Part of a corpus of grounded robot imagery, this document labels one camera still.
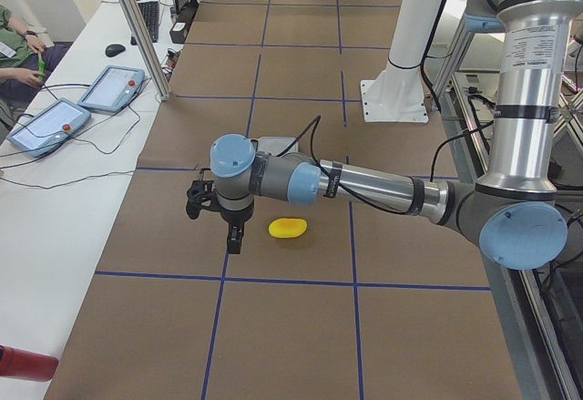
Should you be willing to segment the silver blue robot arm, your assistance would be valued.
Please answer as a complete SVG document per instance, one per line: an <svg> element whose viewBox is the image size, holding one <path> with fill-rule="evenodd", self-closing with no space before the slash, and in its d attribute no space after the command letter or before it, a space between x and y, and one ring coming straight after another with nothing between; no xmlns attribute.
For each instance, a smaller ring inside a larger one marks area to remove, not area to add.
<svg viewBox="0 0 583 400"><path fill-rule="evenodd" d="M210 208L229 225L228 252L240 251L257 197L310 205L318 195L343 194L446 226L509 269L534 269L557 258L568 226L555 209L547 168L569 30L582 0L468 0L467 8L505 32L485 173L474 184L424 181L298 153L274 156L229 134L211 147L209 186Z"/></svg>

